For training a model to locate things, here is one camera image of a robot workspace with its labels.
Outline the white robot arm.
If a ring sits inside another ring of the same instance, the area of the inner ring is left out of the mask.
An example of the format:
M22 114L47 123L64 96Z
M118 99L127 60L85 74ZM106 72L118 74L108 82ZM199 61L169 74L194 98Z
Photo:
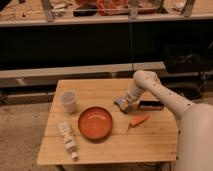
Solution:
M138 70L121 109L127 111L146 91L179 121L175 171L213 171L213 105L194 103L163 86L155 72Z

